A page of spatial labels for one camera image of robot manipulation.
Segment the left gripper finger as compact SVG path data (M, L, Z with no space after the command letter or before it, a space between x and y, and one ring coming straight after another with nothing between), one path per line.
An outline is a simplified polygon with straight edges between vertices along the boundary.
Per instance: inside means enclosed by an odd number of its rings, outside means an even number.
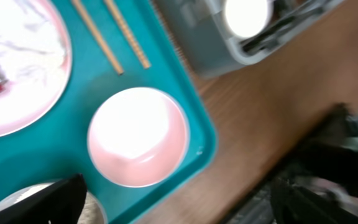
M81 174L49 187L0 211L0 224L77 223L88 188Z

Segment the pink bowl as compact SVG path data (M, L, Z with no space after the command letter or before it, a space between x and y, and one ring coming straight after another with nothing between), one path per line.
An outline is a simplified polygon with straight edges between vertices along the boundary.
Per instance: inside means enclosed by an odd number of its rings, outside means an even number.
M89 157L106 179L141 188L172 175L190 145L190 124L179 102L151 87L122 90L93 115L87 132Z

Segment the white round plate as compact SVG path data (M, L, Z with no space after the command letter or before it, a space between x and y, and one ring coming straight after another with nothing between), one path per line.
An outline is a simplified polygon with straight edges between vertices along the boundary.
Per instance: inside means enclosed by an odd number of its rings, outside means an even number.
M51 1L0 1L0 137L24 129L62 96L73 63L71 39Z

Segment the white tissue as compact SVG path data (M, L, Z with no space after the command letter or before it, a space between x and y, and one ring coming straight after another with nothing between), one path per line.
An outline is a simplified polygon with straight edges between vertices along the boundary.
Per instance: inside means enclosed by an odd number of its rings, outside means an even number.
M34 1L0 0L0 68L10 82L58 88L66 55L58 29Z

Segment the white cup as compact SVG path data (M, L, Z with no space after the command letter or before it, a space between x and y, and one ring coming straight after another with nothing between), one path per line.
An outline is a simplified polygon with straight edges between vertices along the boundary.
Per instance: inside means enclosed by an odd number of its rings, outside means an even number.
M225 0L223 20L228 31L240 39L261 33L273 14L270 0Z

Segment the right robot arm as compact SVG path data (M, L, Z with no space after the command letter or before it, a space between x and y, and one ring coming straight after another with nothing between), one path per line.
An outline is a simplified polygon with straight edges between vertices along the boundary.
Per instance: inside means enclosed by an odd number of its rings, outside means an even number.
M221 223L358 223L358 114L340 103Z

